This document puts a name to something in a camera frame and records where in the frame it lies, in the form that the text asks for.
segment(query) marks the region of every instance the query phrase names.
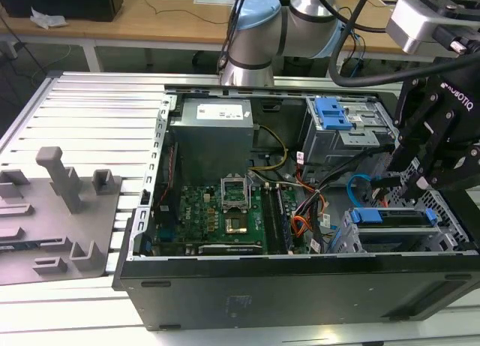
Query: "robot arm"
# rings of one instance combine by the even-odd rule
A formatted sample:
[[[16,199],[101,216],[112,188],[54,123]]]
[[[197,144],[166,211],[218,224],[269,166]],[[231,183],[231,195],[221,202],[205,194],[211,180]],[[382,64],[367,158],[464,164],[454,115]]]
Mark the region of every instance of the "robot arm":
[[[477,0],[400,0],[386,30],[408,53],[437,49],[466,57],[480,50],[479,5]],[[420,20],[415,28],[404,22],[407,10]],[[403,198],[417,199],[428,188],[480,184],[479,84],[478,62],[403,84],[394,117],[398,147],[388,170],[403,171],[413,158],[419,161]]]
[[[319,0],[291,0],[289,7],[278,0],[245,0],[221,84],[273,86],[274,56],[328,56],[340,27]]]

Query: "computer case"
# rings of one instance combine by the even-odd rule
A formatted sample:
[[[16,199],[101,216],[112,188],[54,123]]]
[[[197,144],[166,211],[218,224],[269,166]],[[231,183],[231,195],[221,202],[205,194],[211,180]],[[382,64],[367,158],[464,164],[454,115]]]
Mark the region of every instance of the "computer case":
[[[110,22],[123,0],[0,0],[10,17],[30,17],[31,8],[42,14]]]
[[[295,118],[289,115],[289,106],[300,114],[305,113],[305,107],[288,103],[290,98],[294,101],[306,99],[310,105],[309,100],[320,93],[335,96],[349,107],[350,117],[354,117],[355,109],[361,110],[359,114],[362,115],[370,112],[363,103],[374,105],[377,109],[375,114],[382,116],[388,128],[392,127],[391,119],[397,102],[392,94],[344,90],[341,95],[319,90],[219,90],[198,86],[191,89],[187,86],[172,87],[166,88],[166,91],[169,95],[165,96],[160,106],[144,189],[127,223],[114,282],[116,290],[127,291],[147,330],[425,320],[479,288],[480,211],[465,191],[432,191],[416,203],[422,209],[424,206],[435,209],[445,222],[444,227],[452,225],[452,233],[459,239],[458,246],[453,250],[367,253],[333,253],[327,250],[323,254],[284,252],[221,257],[202,256],[198,252],[193,255],[190,251],[189,256],[152,254],[153,239],[149,238],[149,234],[157,232],[152,215],[166,207],[166,203],[158,205],[152,200],[155,198],[155,174],[158,170],[160,176],[169,172],[166,161],[159,162],[159,155],[164,140],[175,131],[166,132],[171,103],[177,103],[175,110],[171,111],[175,113],[170,121],[172,128],[176,126],[177,113],[182,111],[181,104],[186,103],[180,100],[203,97],[204,104],[209,102],[209,98],[214,102],[222,100],[224,104],[248,98],[255,122],[276,126],[276,130],[286,130],[289,127],[285,126],[285,122],[291,128]],[[278,110],[271,107],[279,104]],[[304,125],[312,130],[310,132],[318,133],[312,121],[315,120],[313,115],[314,110],[309,112],[307,109]],[[373,114],[366,120],[371,123],[372,119]],[[379,140],[378,135],[383,129],[387,128],[375,126]],[[254,135],[257,142],[259,135]],[[293,149],[289,145],[290,137],[283,133],[279,135],[287,147]],[[309,136],[303,138],[306,139],[304,144],[310,145]],[[345,207],[345,202],[335,198],[334,191],[332,189],[325,198],[330,202],[327,209],[332,215],[331,224],[339,224],[338,220],[334,221],[334,210],[335,207]],[[405,206],[402,200],[395,198],[394,193],[391,194],[388,195],[393,197],[388,199],[390,206]],[[199,201],[191,201],[193,209],[195,202]],[[461,226],[461,235],[454,230],[456,225]]]

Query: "yellow wire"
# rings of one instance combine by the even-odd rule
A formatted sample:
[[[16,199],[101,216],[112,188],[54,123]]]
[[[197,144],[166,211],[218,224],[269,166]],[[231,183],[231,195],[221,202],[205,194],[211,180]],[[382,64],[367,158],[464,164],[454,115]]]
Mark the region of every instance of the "yellow wire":
[[[272,166],[250,167],[250,170],[254,170],[254,171],[276,170],[277,168],[282,167],[285,164],[285,162],[287,162],[288,149],[285,146],[285,143],[281,140],[281,138],[279,138],[279,136],[275,132],[273,132],[270,128],[268,128],[267,126],[264,126],[264,125],[260,125],[260,128],[263,128],[263,129],[267,130],[282,145],[282,147],[283,147],[283,157],[280,160],[280,162],[278,162],[277,164],[274,164]]]

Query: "robotiq logo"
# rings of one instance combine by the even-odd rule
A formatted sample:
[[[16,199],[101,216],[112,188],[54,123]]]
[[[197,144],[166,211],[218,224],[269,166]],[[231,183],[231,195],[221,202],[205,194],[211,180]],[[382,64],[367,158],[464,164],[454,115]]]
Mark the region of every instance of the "robotiq logo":
[[[443,89],[448,89],[467,108],[468,112],[473,109],[473,102],[462,92],[457,91],[445,82],[443,82],[440,86]]]

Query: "floor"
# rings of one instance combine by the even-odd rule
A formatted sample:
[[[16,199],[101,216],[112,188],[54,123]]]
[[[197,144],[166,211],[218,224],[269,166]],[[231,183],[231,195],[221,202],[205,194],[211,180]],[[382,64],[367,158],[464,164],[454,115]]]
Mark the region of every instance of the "floor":
[[[78,46],[27,44],[28,50],[47,70],[88,71],[83,49]],[[8,129],[23,106],[35,92],[44,76],[38,66],[22,47],[18,58],[9,61],[0,57],[0,136]],[[194,51],[153,50],[154,64],[146,65],[143,49],[100,47],[99,54],[107,72],[154,72],[172,74],[214,74],[218,53],[204,52],[198,55],[198,62],[192,65]],[[357,61],[351,60],[342,74],[350,75]],[[274,62],[274,73],[284,76],[324,77],[328,59],[294,59]],[[365,67],[357,72],[378,74],[392,72],[404,67],[402,62],[366,61]]]

